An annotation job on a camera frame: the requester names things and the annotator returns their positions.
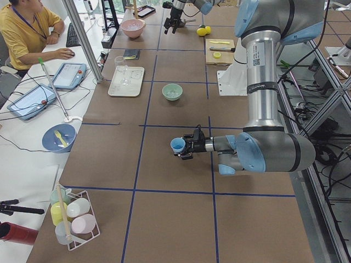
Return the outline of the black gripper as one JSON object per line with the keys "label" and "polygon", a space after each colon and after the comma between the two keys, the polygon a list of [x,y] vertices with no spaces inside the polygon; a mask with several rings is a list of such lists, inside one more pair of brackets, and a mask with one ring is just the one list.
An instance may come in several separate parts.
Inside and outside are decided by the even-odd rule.
{"label": "black gripper", "polygon": [[213,138],[205,137],[201,127],[196,127],[192,134],[184,134],[183,139],[186,142],[183,154],[174,154],[182,160],[193,159],[193,153],[213,151]]}
{"label": "black gripper", "polygon": [[170,9],[170,17],[166,18],[164,27],[164,34],[168,33],[169,27],[172,27],[172,33],[175,33],[181,22],[181,16],[183,13],[183,1],[166,1],[162,3],[162,7]]}

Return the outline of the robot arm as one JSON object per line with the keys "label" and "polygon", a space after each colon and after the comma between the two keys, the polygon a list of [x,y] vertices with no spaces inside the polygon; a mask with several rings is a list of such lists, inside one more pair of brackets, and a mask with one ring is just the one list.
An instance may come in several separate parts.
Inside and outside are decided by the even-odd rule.
{"label": "robot arm", "polygon": [[172,33],[175,33],[178,28],[184,27],[186,20],[182,19],[183,10],[187,3],[192,3],[198,10],[204,15],[207,15],[212,7],[221,3],[220,0],[195,0],[195,1],[186,1],[186,0],[173,0],[171,2],[163,2],[162,7],[165,9],[170,9],[170,17],[165,19],[164,28],[165,34],[168,33],[168,30],[172,28]]}
{"label": "robot arm", "polygon": [[306,42],[321,34],[324,1],[243,1],[235,35],[246,49],[248,123],[238,136],[205,137],[200,127],[175,138],[175,156],[217,152],[219,172],[237,170],[292,172],[307,169],[315,159],[313,144],[284,131],[278,120],[276,46]]}

